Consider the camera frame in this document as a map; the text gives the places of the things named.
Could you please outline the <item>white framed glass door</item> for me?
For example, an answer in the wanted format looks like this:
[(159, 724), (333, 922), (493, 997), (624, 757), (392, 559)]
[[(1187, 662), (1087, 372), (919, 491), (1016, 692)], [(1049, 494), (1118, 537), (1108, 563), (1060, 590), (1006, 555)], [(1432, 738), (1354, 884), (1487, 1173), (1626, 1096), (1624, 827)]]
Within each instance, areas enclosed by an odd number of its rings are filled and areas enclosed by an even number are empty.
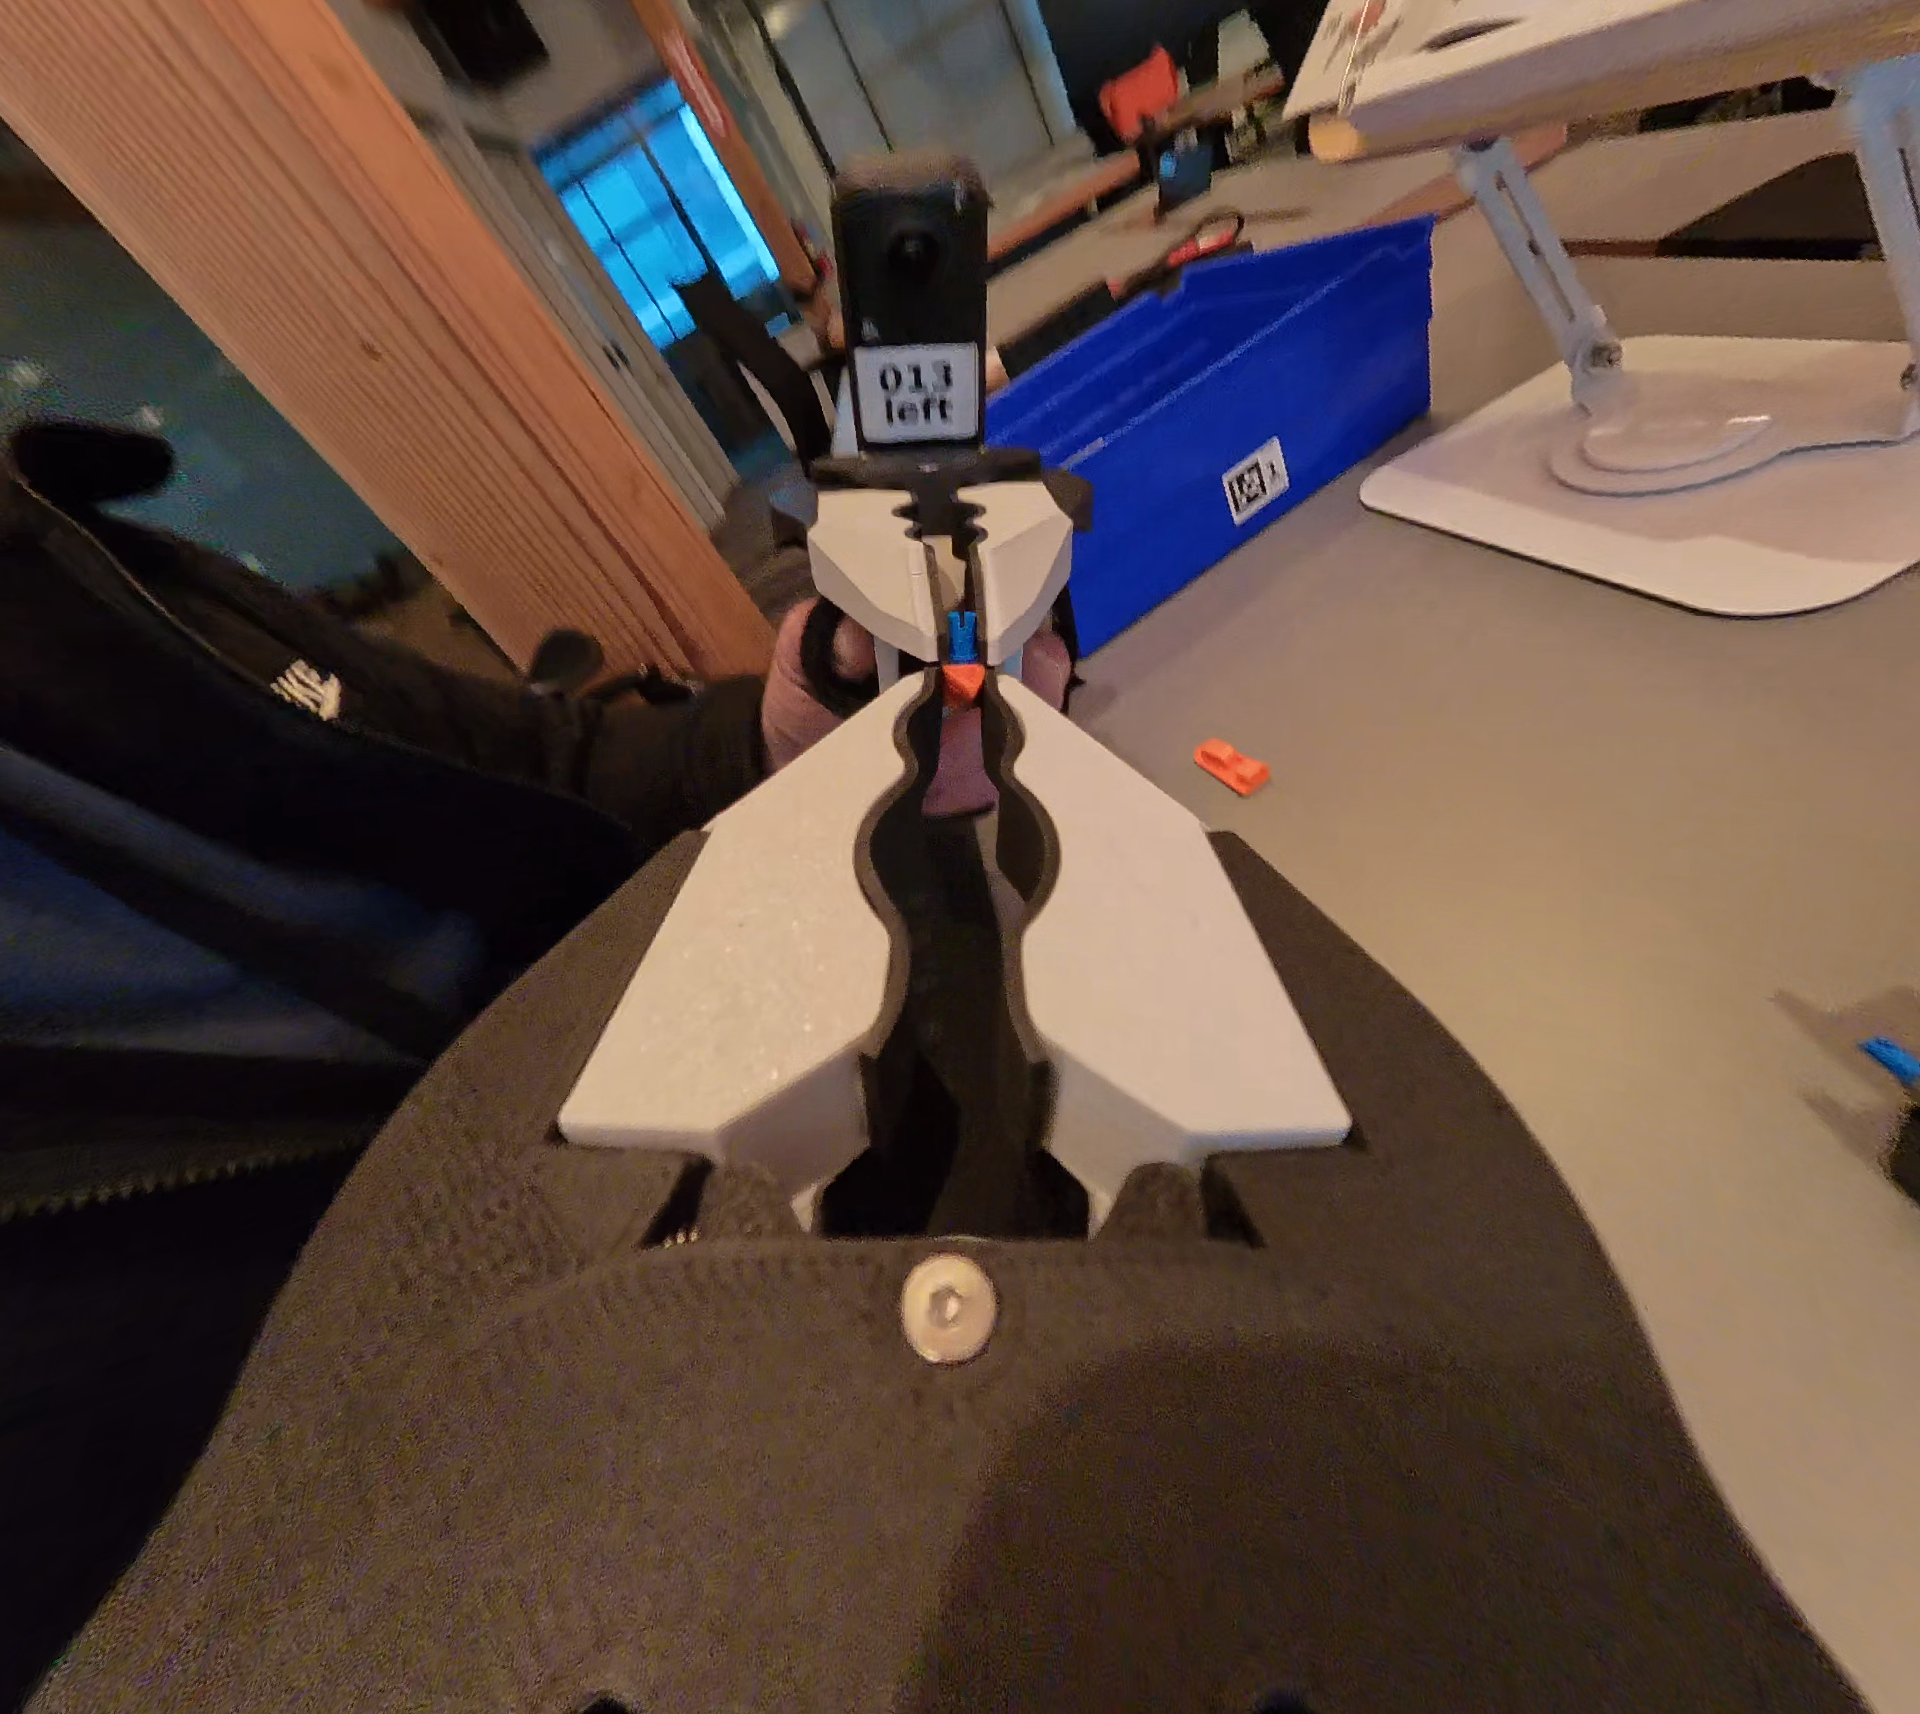
[(713, 530), (738, 471), (532, 157), (437, 112), (413, 115), (452, 182), (546, 301), (632, 437)]

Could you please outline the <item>oak wooden post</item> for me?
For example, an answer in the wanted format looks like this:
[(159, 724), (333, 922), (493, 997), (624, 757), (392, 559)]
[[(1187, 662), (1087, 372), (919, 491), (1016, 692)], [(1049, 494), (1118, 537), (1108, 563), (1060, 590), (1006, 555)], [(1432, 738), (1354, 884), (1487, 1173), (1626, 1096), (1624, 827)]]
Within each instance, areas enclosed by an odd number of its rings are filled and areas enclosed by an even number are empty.
[(3, 0), (4, 120), (517, 663), (772, 633), (326, 0)]

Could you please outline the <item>reddish brown column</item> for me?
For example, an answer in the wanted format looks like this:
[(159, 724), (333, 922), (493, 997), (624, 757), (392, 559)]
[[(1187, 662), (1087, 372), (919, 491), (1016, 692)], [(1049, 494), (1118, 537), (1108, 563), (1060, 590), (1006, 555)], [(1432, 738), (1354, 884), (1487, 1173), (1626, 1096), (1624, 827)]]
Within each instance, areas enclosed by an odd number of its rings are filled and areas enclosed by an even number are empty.
[(677, 0), (629, 0), (660, 66), (675, 79), (708, 145), (771, 249), (781, 282), (805, 303), (822, 303), (827, 285), (794, 217), (768, 182), (753, 145), (718, 90)]

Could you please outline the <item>paned window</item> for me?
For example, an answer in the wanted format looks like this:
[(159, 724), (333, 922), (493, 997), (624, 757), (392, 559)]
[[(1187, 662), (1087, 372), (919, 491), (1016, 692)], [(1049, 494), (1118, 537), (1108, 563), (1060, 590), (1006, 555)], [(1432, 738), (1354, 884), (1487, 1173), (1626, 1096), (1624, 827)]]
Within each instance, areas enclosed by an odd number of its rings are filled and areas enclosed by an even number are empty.
[(534, 161), (660, 351), (695, 333), (682, 287), (706, 275), (757, 321), (776, 331), (797, 321), (767, 238), (670, 78), (546, 137)]

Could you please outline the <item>grey wood-edged table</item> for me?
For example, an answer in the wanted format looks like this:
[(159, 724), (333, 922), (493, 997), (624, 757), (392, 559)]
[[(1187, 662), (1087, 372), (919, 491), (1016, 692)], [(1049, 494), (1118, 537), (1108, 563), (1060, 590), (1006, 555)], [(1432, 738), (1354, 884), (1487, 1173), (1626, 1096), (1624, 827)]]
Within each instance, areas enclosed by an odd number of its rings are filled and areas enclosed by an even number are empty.
[(1262, 106), (1282, 99), (1284, 91), (1284, 69), (1269, 64), (1169, 102), (1141, 121), (1127, 149), (1076, 168), (1064, 180), (1043, 189), (1018, 214), (995, 217), (989, 226), (989, 270), (999, 274), (1011, 267), (1062, 229), (1092, 220), (1105, 201), (1155, 184), (1164, 151), (1183, 133), (1246, 112), (1259, 112)]

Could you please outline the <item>black wall speaker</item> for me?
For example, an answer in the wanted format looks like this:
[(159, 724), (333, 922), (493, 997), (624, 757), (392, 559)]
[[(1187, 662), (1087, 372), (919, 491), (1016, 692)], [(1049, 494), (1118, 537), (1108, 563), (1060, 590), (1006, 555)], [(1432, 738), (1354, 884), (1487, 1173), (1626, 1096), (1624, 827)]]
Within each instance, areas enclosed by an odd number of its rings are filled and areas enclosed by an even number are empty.
[(404, 15), (445, 76), (473, 91), (509, 90), (552, 60), (523, 0), (409, 0)]

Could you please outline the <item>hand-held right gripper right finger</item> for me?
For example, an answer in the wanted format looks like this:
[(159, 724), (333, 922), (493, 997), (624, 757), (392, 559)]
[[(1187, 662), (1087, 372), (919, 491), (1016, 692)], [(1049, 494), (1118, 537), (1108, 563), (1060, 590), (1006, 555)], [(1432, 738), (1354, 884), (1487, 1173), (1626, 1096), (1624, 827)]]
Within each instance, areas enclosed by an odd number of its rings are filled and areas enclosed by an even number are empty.
[(1002, 861), (1022, 899), (1021, 1005), (1051, 1072), (1043, 1145), (1091, 1224), (1144, 1167), (1349, 1139), (1354, 1117), (1243, 904), (1212, 829), (1021, 680)]

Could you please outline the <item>grey technic brick model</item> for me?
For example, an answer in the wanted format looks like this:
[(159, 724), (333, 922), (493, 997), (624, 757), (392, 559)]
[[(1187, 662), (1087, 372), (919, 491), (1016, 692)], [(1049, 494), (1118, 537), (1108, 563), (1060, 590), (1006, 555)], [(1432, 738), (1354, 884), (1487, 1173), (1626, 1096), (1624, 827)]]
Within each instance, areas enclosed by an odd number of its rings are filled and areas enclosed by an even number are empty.
[(1893, 1186), (1918, 1205), (1918, 1054), (1888, 1033), (1859, 1039), (1859, 1052), (1893, 1076), (1903, 1092), (1903, 1111), (1886, 1143), (1885, 1171)]

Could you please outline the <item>black office chair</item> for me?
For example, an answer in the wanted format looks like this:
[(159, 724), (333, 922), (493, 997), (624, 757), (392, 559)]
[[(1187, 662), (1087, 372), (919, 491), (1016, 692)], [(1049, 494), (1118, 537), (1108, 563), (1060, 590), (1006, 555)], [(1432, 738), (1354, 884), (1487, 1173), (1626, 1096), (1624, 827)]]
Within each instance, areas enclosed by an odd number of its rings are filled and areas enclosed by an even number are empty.
[(805, 471), (832, 451), (834, 425), (814, 369), (710, 271), (677, 285), (693, 326), (767, 396)]

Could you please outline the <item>blue plastic bin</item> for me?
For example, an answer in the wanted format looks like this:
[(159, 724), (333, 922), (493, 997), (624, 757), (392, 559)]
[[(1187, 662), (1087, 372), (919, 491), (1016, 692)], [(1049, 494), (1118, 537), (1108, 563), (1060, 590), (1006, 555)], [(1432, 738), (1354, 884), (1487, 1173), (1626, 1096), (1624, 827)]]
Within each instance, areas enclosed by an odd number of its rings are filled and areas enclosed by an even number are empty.
[(1092, 485), (1092, 655), (1431, 407), (1434, 220), (1189, 265), (1008, 382), (987, 437)]

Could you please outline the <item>white book stand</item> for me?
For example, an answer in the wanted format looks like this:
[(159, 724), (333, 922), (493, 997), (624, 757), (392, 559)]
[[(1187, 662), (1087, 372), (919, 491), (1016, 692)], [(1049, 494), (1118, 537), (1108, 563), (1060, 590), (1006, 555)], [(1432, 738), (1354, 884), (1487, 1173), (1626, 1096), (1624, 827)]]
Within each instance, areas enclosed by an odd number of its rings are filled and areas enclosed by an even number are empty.
[[(1444, 145), (1549, 329), (1518, 383), (1360, 488), (1367, 510), (1722, 617), (1847, 603), (1917, 566), (1917, 0), (1555, 0), (1400, 33), (1415, 0), (1333, 0), (1288, 112), (1352, 163)], [(1631, 91), (1827, 76), (1907, 337), (1613, 323), (1518, 151), (1530, 117)]]

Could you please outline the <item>red hanging sign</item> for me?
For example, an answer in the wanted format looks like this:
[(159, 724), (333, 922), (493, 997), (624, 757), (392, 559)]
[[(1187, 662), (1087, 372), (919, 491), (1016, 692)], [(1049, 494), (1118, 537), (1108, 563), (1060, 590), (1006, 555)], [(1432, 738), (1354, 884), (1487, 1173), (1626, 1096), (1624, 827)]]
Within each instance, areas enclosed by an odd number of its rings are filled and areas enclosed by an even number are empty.
[(732, 109), (718, 90), (697, 43), (680, 26), (668, 26), (659, 37), (662, 68), (675, 78), (686, 106), (715, 148), (737, 136)]

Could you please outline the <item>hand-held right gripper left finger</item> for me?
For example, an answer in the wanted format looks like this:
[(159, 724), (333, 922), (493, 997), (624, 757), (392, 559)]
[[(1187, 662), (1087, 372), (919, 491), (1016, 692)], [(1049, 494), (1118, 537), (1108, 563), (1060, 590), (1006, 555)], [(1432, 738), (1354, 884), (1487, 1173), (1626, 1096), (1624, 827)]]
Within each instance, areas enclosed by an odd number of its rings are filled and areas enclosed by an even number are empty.
[(866, 1151), (866, 1064), (908, 983), (875, 837), (896, 805), (921, 829), (944, 705), (937, 670), (902, 675), (708, 822), (558, 1108), (563, 1141), (757, 1166), (794, 1200)]

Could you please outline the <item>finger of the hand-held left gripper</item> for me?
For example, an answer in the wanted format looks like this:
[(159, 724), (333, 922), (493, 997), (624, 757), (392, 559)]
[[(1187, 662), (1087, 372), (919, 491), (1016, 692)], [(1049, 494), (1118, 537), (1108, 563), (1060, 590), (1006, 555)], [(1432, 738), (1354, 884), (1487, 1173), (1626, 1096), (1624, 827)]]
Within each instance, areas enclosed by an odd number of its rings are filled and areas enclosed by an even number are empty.
[(965, 485), (961, 517), (961, 606), (979, 616), (980, 663), (1016, 671), (1068, 587), (1074, 522), (1047, 485)]
[(943, 658), (934, 569), (902, 488), (822, 485), (806, 547), (814, 590), (878, 648)]

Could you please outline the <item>person's left forearm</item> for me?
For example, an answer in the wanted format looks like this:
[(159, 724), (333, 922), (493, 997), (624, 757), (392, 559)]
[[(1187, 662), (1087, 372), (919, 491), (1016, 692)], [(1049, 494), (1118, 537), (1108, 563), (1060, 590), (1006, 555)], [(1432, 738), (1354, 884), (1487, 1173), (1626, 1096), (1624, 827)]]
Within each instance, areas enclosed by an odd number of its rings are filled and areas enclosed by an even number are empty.
[(718, 680), (657, 702), (627, 692), (582, 702), (580, 795), (619, 822), (650, 860), (704, 829), (771, 772), (767, 682)]

